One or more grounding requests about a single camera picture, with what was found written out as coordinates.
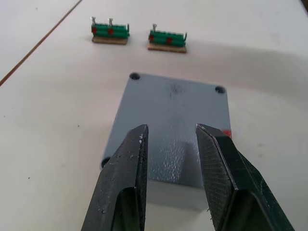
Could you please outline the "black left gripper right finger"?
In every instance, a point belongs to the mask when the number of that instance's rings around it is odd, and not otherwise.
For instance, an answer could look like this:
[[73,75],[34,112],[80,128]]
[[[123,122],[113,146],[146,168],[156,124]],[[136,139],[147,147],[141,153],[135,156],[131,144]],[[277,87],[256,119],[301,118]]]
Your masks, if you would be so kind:
[[228,135],[204,124],[197,124],[195,133],[215,230],[294,230],[258,169]]

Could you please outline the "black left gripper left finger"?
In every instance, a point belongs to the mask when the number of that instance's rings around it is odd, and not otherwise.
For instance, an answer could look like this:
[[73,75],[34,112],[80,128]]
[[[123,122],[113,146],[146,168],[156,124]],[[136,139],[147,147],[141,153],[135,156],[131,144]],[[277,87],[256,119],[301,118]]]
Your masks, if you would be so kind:
[[142,231],[145,228],[148,126],[130,130],[101,170],[83,231]]

